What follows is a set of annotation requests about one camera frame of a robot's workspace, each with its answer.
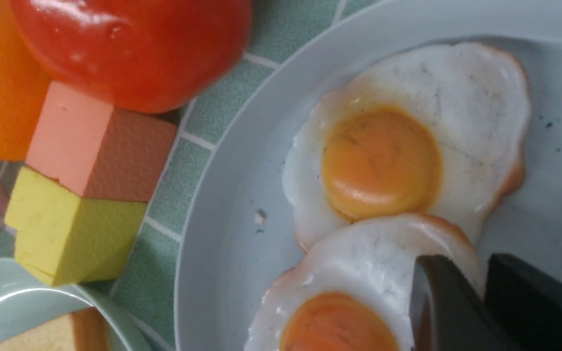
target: egg yolk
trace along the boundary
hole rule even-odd
[[[328,135],[321,176],[330,204],[351,220],[421,211],[437,195],[434,138],[394,109],[344,118]]]
[[[288,321],[280,351],[398,351],[385,323],[343,293],[305,302]]]

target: orange fruit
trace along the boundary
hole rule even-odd
[[[49,82],[20,39],[8,0],[0,0],[1,160],[25,160]]]

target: toy fried egg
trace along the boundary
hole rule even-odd
[[[319,241],[263,298],[244,351],[407,351],[415,258],[450,258],[483,294],[475,249],[424,214],[372,218]]]
[[[472,244],[502,196],[520,187],[531,115],[511,54],[439,44],[381,60],[326,94],[294,138],[283,191],[304,249],[384,215],[426,213]]]

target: white grid line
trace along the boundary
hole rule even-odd
[[[243,56],[244,60],[247,60],[252,63],[260,64],[262,66],[266,66],[268,68],[277,69],[281,67],[280,64],[274,62],[273,60],[269,60],[267,58],[263,58],[261,56],[257,56],[250,53],[244,53]]]
[[[183,129],[185,128],[185,124],[188,122],[188,118],[190,118],[190,114],[192,114],[192,110],[194,110],[194,104],[196,104],[197,102],[197,98],[193,98],[192,100],[190,100],[188,107],[185,108],[185,113],[183,114],[183,118],[181,118],[181,120],[179,121],[179,129],[177,131],[177,135],[175,137],[175,140],[172,142],[172,146],[170,147],[170,152],[168,154],[168,157],[166,158],[166,163],[164,164],[164,168],[162,169],[162,174],[160,175],[159,179],[158,179],[158,183],[156,184],[156,189],[153,192],[153,195],[151,196],[151,199],[149,200],[149,203],[147,204],[147,209],[144,211],[144,218],[149,218],[149,209],[151,208],[151,204],[153,204],[153,201],[156,198],[156,195],[158,195],[158,187],[160,186],[160,184],[162,183],[162,180],[166,174],[166,172],[168,171],[168,166],[172,160],[172,156],[175,153],[175,149],[177,148],[177,145],[179,143],[179,138],[181,138],[181,134],[183,133]],[[134,245],[136,244],[136,242],[138,241],[138,237],[140,235],[140,231],[142,230],[142,225],[145,221],[143,220],[142,223],[140,223],[140,227],[138,228],[138,233],[136,233],[136,241],[134,242]],[[127,262],[129,262],[129,258],[131,258],[131,254],[133,253],[133,250],[131,250],[129,252],[129,257],[127,258]],[[120,278],[122,277],[122,274],[116,278],[116,280],[114,281],[114,284],[112,284],[112,288],[110,289],[110,293],[108,293],[108,297],[112,298],[114,297],[114,294],[116,294],[116,290],[118,289],[119,285],[120,285]]]
[[[333,21],[331,22],[331,25],[334,25],[341,20],[341,16],[342,14],[344,14],[345,8],[346,8],[346,0],[340,0],[340,2],[337,3],[337,7],[335,8],[335,14],[333,16]]]
[[[7,163],[8,162],[5,161],[4,163],[1,164],[0,179],[4,176],[4,173],[6,173]]]
[[[181,137],[184,138],[185,140],[189,140],[193,142],[194,144],[197,144],[198,146],[205,147],[205,149],[208,149],[210,151],[214,151],[214,149],[216,149],[216,145],[205,140],[204,138],[197,137],[194,134],[190,134],[186,131],[181,132]]]
[[[178,316],[178,311],[179,311],[179,307],[177,306],[177,302],[179,301],[179,290],[177,289],[177,285],[178,285],[178,282],[179,282],[179,270],[180,269],[181,269],[181,251],[179,252],[178,257],[177,257],[177,267],[175,268],[175,273],[176,273],[175,274],[175,284],[173,285],[173,292],[172,292],[172,296],[174,298],[172,304],[173,304],[174,309],[175,309],[172,313],[173,318],[174,318],[172,323],[176,326],[178,325],[177,316]],[[175,327],[175,345],[176,345],[177,349],[181,345],[180,336],[181,336],[181,334],[178,333],[178,327]]]
[[[138,327],[138,329],[140,329],[143,333],[145,333],[147,337],[157,342],[158,345],[160,345],[163,349],[165,349],[165,351],[175,351],[175,348],[170,346],[169,343],[167,343],[166,340],[162,338],[162,335],[159,335],[158,332],[155,331],[155,329],[151,328],[150,325],[138,319],[136,316],[132,315],[128,311],[125,311],[125,313],[127,313],[129,318],[131,318],[134,321],[134,324],[136,324],[136,327]]]
[[[177,234],[174,231],[172,231],[171,229],[168,229],[167,227],[163,226],[160,222],[157,222],[153,218],[151,218],[149,216],[145,216],[144,222],[149,224],[151,227],[153,227],[153,229],[155,229],[159,233],[162,233],[162,234],[166,235],[167,237],[173,238],[176,242],[181,243],[181,236],[179,234]]]

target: red tomato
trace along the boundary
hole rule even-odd
[[[251,0],[10,0],[20,33],[56,80],[118,107],[162,113],[234,66]]]

